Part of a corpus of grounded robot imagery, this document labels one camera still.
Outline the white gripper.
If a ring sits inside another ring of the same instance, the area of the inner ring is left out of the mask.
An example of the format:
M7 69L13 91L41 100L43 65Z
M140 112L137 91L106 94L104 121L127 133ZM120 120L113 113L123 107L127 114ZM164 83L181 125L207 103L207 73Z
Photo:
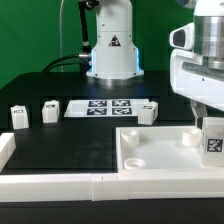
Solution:
M224 70L208 68L203 64L202 56L181 49L173 50L170 83L175 93L192 99L190 106L196 127L199 119L207 116L205 105L224 111Z

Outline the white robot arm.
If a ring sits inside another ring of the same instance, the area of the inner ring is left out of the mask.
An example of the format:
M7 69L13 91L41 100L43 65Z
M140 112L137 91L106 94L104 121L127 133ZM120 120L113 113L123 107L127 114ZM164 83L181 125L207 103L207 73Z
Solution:
M206 108L224 112L224 0L176 0L194 10L193 21L169 35L170 83L191 100L194 117L205 126L222 125ZM123 85L144 74L132 41L130 0L78 0L87 79Z

